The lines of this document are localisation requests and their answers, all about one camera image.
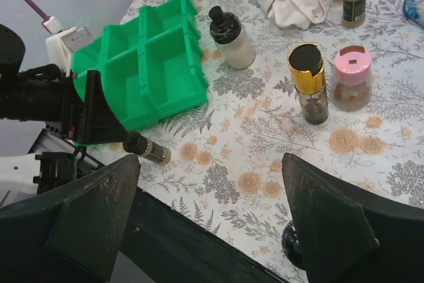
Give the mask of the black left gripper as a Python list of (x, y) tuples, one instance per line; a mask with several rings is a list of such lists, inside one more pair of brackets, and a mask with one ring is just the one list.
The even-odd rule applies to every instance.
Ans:
[(74, 87), (77, 77), (55, 64), (25, 72), (2, 71), (1, 118), (44, 122), (54, 136), (71, 141), (76, 140), (78, 125), (82, 123), (81, 144), (128, 141), (129, 132), (105, 98), (100, 72), (87, 71), (84, 106)]

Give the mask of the small black-cap spice jar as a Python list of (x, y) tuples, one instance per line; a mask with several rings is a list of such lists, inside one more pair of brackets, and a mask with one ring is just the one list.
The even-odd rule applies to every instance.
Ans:
[(157, 144), (136, 131), (130, 132), (130, 139), (123, 143), (123, 149), (160, 166), (169, 163), (171, 159), (171, 152), (168, 148)]

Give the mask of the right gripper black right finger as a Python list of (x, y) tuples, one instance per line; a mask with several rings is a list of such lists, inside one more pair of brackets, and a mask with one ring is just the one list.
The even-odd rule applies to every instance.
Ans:
[(361, 205), (323, 171), (286, 153), (282, 176), (309, 282), (334, 282), (380, 246)]

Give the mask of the black-cap white powder bottle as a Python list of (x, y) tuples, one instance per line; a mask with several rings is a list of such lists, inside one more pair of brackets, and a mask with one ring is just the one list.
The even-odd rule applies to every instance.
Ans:
[(239, 18), (220, 6), (209, 10), (209, 33), (228, 65), (235, 70), (249, 67), (256, 52)]

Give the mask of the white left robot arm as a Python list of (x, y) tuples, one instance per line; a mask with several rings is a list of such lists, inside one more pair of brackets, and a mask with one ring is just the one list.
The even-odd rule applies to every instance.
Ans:
[(65, 74), (55, 64), (20, 72), (25, 45), (19, 35), (1, 26), (1, 118), (38, 121), (73, 152), (28, 153), (1, 157), (1, 187), (41, 194), (81, 178), (86, 147), (129, 140), (129, 133), (109, 107), (101, 74), (88, 70), (85, 97), (74, 86), (78, 75)]

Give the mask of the gold-cap pepper grinder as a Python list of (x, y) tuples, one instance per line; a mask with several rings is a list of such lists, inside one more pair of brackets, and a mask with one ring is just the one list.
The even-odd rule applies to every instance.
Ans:
[(303, 118), (320, 125), (329, 117), (325, 63), (318, 46), (303, 43), (288, 54), (288, 67), (299, 99)]

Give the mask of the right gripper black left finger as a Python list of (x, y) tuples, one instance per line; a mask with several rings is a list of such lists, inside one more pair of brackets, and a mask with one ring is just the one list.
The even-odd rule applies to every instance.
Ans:
[(126, 155), (84, 177), (66, 199), (46, 247), (102, 282), (111, 278), (133, 204), (140, 166)]

